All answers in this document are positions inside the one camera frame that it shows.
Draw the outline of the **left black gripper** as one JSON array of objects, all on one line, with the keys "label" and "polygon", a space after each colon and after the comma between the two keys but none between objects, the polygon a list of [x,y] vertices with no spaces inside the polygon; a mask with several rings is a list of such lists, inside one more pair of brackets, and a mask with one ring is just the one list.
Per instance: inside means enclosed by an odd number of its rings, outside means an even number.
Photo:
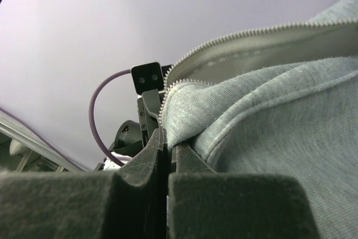
[{"label": "left black gripper", "polygon": [[159,109],[161,100],[157,89],[145,91],[138,97],[138,115],[142,144],[146,147],[153,132],[158,128]]}]

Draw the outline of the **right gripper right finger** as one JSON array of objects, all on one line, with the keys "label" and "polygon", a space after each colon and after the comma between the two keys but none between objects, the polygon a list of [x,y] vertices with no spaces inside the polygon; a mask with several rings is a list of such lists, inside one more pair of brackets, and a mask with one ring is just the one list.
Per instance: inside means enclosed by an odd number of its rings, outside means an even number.
[{"label": "right gripper right finger", "polygon": [[295,178],[216,173],[187,143],[172,152],[171,238],[318,238],[307,196]]}]

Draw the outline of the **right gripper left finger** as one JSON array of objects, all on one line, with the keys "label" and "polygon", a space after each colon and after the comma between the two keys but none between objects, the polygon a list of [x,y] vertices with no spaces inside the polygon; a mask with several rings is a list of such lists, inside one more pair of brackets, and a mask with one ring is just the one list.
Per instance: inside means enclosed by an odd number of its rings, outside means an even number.
[{"label": "right gripper left finger", "polygon": [[165,238],[166,136],[112,172],[1,174],[2,238]]}]

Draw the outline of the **grey zip jacket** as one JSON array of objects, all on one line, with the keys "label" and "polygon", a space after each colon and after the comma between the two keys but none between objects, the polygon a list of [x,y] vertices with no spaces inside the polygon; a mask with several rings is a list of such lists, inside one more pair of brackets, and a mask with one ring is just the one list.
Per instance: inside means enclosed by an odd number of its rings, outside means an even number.
[{"label": "grey zip jacket", "polygon": [[357,0],[212,40],[166,86],[169,147],[192,139],[217,171],[293,176],[322,238],[357,237]]}]

